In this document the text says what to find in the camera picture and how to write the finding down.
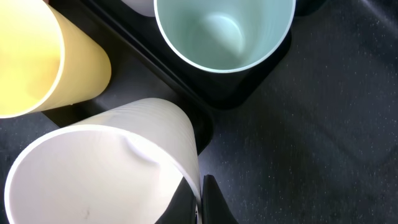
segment mint green cup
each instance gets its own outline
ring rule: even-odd
[[[170,48],[196,68],[240,72],[269,57],[292,24],[296,0],[154,0]]]

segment gray cup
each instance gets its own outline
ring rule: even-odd
[[[282,43],[295,0],[155,0],[160,31],[184,61],[207,72],[251,68]]]

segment yellow cup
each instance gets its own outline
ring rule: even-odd
[[[105,51],[42,0],[0,1],[0,118],[89,100],[110,77]]]

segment speckled black surface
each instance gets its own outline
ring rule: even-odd
[[[294,21],[289,53],[247,102],[212,111],[200,170],[239,223],[398,223],[397,11],[328,1]],[[21,149],[56,128],[41,114],[0,127],[3,181]]]

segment cup bottom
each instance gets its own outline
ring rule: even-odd
[[[202,17],[188,36],[187,57],[207,68],[228,70],[244,62],[245,39],[239,24],[226,14]]]

